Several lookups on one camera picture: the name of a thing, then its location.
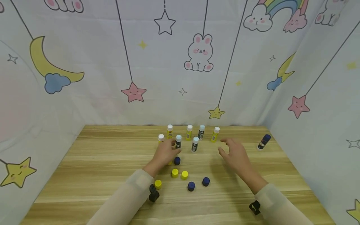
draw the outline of dark blue cap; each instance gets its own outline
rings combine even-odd
[[[265,136],[262,138],[264,141],[269,141],[271,139],[270,134],[265,134]]]
[[[175,157],[174,164],[177,166],[180,165],[180,157]]]
[[[204,177],[202,184],[207,187],[210,184],[210,179],[208,177]]]
[[[193,191],[195,189],[195,183],[190,181],[188,184],[188,190],[189,191]]]

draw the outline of wooden table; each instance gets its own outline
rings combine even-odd
[[[193,136],[198,126],[194,126]],[[191,152],[191,141],[182,141],[179,166],[166,166],[156,203],[146,201],[130,224],[266,224],[261,214],[253,215],[249,204],[253,194],[245,183],[229,171],[217,146],[211,143],[213,127],[206,127],[198,151]],[[135,170],[142,168],[157,147],[157,136],[166,135],[165,126],[85,126],[53,176],[23,220],[23,225],[86,224],[106,199]],[[174,126],[174,135],[185,137],[185,126]],[[245,146],[260,174],[275,184],[314,224],[334,224],[309,186],[272,138],[263,151],[256,149],[265,127],[221,127],[221,137],[236,137]],[[189,172],[188,180],[171,178],[173,168]],[[202,179],[210,178],[203,187]],[[196,184],[188,192],[188,182]]]

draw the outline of pink star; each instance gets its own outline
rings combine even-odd
[[[293,96],[293,103],[288,108],[289,111],[293,111],[295,113],[295,117],[298,119],[302,112],[309,112],[310,109],[305,105],[306,95],[301,98],[296,98]]]
[[[127,101],[132,102],[134,100],[139,100],[141,102],[144,101],[143,93],[145,93],[146,89],[139,89],[136,87],[134,83],[130,84],[129,89],[121,90],[124,94],[127,95]]]

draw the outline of rainbow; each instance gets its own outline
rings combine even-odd
[[[309,0],[260,0],[257,4],[266,6],[266,14],[270,14],[270,19],[280,10],[290,8],[293,16],[297,9],[300,9],[300,15],[305,14]]]

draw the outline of sleeve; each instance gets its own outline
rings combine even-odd
[[[273,184],[263,187],[255,199],[270,225],[313,225]]]
[[[125,225],[144,204],[154,182],[144,170],[136,170],[100,207],[87,225]]]

